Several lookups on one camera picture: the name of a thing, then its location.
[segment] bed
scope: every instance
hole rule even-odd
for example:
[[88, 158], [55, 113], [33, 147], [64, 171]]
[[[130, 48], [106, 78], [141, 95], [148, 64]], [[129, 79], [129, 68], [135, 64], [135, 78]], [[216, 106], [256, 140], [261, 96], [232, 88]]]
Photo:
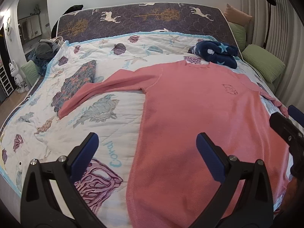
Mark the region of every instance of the bed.
[[[88, 171], [95, 167], [110, 176], [106, 179], [111, 188], [87, 198], [86, 202], [107, 227], [132, 227], [127, 212], [126, 186], [145, 95], [138, 91], [97, 95], [61, 120], [54, 111], [53, 97], [62, 91], [65, 80], [71, 79], [87, 63], [95, 61], [94, 82], [102, 82], [119, 69], [135, 71], [180, 60], [207, 64], [188, 53], [200, 40], [237, 44], [219, 9], [185, 3], [130, 4], [77, 11], [60, 18], [57, 35], [67, 41], [49, 63], [45, 77], [37, 80], [0, 130], [0, 173], [8, 183], [1, 183], [2, 191], [7, 193], [1, 198], [4, 203], [14, 199], [8, 209], [19, 219], [19, 198], [30, 160], [55, 161], [61, 155], [68, 155], [89, 132], [95, 132], [100, 144]], [[240, 58], [236, 60], [238, 67], [231, 71], [247, 75], [274, 97], [254, 69]], [[269, 114], [279, 111], [271, 101], [260, 98]], [[289, 157], [287, 178], [291, 165]], [[56, 184], [52, 186], [60, 198]], [[86, 196], [89, 191], [86, 183], [75, 186], [83, 197]], [[274, 200], [274, 210], [281, 200], [282, 196]], [[63, 213], [70, 215], [62, 198], [59, 204]]]

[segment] doorway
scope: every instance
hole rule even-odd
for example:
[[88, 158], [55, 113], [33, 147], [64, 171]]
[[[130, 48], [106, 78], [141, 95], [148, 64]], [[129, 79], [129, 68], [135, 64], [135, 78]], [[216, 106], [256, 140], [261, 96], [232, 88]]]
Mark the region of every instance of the doorway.
[[2, 25], [0, 29], [0, 57], [7, 74], [7, 77], [13, 87], [13, 90], [16, 89], [15, 80], [13, 76], [11, 76], [10, 66], [9, 63], [11, 62], [9, 52], [7, 51], [6, 41], [5, 41], [5, 33], [4, 33], [4, 26]]

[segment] blue gripper pad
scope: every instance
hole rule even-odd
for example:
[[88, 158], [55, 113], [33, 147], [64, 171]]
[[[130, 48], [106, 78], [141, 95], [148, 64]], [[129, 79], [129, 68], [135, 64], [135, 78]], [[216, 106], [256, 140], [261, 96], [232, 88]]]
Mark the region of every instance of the blue gripper pad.
[[72, 183], [77, 182], [83, 176], [91, 159], [93, 158], [99, 146], [99, 138], [95, 133], [90, 133], [88, 137], [81, 143], [82, 150], [70, 166], [70, 180]]
[[199, 150], [199, 153], [201, 154], [203, 160], [205, 161], [213, 179], [223, 184], [226, 178], [225, 166], [212, 146], [202, 136], [202, 134], [197, 135], [196, 147]]
[[293, 105], [288, 107], [288, 114], [304, 127], [304, 114]]

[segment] pillow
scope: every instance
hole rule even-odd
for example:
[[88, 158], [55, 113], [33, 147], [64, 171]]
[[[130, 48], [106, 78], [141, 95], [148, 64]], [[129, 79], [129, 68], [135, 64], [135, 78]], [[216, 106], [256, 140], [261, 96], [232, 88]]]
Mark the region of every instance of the pillow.
[[285, 64], [280, 59], [257, 45], [248, 45], [242, 56], [270, 83], [278, 78], [285, 68]]
[[39, 67], [37, 67], [32, 60], [30, 60], [21, 66], [21, 70], [24, 72], [31, 86], [34, 86], [35, 82], [40, 77], [40, 74], [38, 73]]
[[228, 3], [224, 16], [228, 21], [239, 24], [241, 26], [246, 26], [252, 18], [252, 16], [230, 6]]
[[235, 37], [235, 40], [240, 48], [240, 51], [242, 52], [246, 47], [246, 30], [243, 26], [228, 22], [232, 33]]

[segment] pink pillow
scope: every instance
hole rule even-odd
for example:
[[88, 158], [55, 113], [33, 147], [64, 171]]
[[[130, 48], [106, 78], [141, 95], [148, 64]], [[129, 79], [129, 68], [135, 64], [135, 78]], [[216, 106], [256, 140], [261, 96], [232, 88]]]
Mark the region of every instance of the pink pillow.
[[230, 6], [228, 3], [224, 16], [226, 17], [227, 21], [239, 24], [241, 26], [246, 26], [252, 18], [252, 16]]

